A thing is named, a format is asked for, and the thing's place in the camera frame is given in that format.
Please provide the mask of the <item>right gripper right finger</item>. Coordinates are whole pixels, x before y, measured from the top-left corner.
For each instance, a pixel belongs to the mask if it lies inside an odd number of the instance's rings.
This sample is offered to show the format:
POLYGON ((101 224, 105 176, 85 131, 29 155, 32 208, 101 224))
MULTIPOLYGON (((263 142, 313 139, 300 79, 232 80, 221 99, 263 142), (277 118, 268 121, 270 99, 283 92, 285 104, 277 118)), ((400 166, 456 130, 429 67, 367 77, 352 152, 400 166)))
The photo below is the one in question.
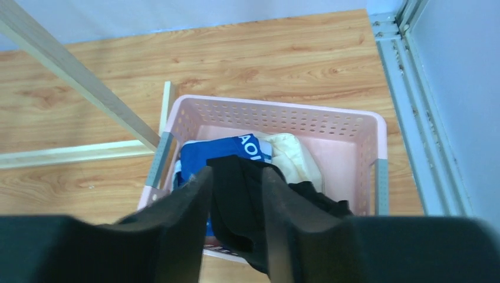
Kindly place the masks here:
POLYGON ((478 219, 335 218, 271 169, 262 198, 272 282, 498 282, 499 234, 478 219))

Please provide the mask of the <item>blue underwear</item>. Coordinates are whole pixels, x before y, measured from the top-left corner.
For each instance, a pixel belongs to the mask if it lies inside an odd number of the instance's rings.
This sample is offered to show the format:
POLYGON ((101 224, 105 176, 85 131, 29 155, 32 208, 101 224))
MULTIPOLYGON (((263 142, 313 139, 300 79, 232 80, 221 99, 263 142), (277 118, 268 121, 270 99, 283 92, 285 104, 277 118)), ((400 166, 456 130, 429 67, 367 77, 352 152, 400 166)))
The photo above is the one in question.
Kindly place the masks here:
MULTIPOLYGON (((209 159, 236 155, 244 159, 267 163, 265 161, 266 149, 270 148, 261 145, 253 134, 217 140, 187 142, 182 146, 179 159, 175 163, 172 188, 174 190, 180 189, 192 175, 207 166, 206 162, 209 159)), ((210 214, 209 226, 214 236, 210 214)))

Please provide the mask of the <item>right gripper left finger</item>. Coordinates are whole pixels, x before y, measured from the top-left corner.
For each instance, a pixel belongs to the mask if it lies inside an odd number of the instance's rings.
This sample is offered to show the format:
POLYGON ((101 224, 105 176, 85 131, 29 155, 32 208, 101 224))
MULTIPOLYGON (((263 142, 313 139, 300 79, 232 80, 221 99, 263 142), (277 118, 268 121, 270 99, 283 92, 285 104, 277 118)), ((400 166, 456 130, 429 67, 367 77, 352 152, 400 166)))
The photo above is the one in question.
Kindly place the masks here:
POLYGON ((113 224, 1 217, 2 282, 198 282, 213 172, 113 224))

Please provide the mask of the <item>cream underwear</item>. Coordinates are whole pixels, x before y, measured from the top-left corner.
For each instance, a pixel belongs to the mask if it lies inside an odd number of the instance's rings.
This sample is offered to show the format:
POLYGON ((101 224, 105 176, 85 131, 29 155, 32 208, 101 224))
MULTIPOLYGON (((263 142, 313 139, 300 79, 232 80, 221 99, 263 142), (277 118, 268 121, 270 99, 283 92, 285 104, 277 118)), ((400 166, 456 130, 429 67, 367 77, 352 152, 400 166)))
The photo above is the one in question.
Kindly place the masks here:
POLYGON ((317 192, 324 192, 323 176, 310 151, 291 133, 257 132, 261 145, 271 149, 265 161, 278 167, 288 183, 310 181, 317 192))

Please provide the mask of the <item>black underwear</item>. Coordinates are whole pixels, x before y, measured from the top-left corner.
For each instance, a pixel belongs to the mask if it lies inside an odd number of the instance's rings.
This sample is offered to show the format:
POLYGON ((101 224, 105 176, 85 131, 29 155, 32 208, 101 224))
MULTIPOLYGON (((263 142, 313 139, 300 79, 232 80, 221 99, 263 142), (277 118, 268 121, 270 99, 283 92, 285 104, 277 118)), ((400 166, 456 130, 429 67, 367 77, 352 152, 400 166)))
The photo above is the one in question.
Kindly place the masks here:
POLYGON ((275 165, 236 155, 209 159, 213 189, 210 221, 215 238, 251 267, 268 273, 267 240, 262 202, 262 174, 275 165))

